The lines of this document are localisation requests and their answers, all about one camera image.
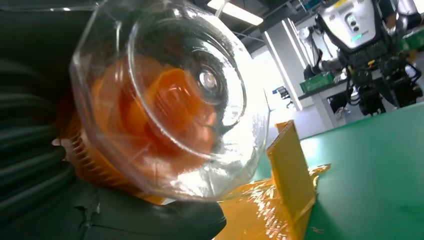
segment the black corrugated hose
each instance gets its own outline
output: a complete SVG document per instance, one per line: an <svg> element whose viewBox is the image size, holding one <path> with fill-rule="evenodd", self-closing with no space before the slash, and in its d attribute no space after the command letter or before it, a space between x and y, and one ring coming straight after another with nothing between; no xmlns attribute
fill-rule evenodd
<svg viewBox="0 0 424 240"><path fill-rule="evenodd" d="M53 146L55 108L30 68L0 60L0 228L46 201L75 178Z"/></svg>

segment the green table surface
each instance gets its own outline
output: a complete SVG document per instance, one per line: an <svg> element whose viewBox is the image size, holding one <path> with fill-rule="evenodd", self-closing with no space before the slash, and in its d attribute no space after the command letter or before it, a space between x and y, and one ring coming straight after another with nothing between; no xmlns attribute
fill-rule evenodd
<svg viewBox="0 0 424 240"><path fill-rule="evenodd" d="M301 141L320 176L306 240L424 240L424 104ZM254 180L271 176L268 158Z"/></svg>

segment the metal rod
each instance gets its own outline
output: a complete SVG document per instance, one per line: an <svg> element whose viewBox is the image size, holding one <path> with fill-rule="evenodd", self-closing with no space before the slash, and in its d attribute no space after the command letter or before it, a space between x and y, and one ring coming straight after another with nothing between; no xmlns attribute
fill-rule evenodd
<svg viewBox="0 0 424 240"><path fill-rule="evenodd" d="M249 35L246 35L246 34L243 34L243 33L240 33L240 32L232 31L232 33L235 34L235 35L240 35L240 36L243 36L245 38L253 39L253 40L256 40L256 41L259 41L259 42L262 42L262 43L264 42L264 40L262 40L260 38L249 36Z"/></svg>

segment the ceiling light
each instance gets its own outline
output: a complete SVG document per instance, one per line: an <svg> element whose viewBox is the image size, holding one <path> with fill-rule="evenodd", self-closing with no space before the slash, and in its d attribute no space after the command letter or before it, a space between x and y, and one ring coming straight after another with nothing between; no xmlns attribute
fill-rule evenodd
<svg viewBox="0 0 424 240"><path fill-rule="evenodd" d="M207 3L207 5L215 10L219 10L221 6L224 4L224 2L225 0L211 0L210 2ZM224 8L222 9L222 12L256 26L261 24L264 21L262 18L232 3L225 4Z"/></svg>

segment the white wall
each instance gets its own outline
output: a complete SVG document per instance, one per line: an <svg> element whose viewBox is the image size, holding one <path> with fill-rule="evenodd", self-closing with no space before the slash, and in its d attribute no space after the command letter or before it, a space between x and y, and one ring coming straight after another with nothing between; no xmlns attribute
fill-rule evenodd
<svg viewBox="0 0 424 240"><path fill-rule="evenodd" d="M416 9L420 14L424 13L424 0L414 0Z"/></svg>
<svg viewBox="0 0 424 240"><path fill-rule="evenodd" d="M274 61L273 56L267 46L263 46L251 54L255 69L258 71L258 81L263 83L269 109L275 110L284 105L280 94L273 94L273 90L284 86L283 77Z"/></svg>

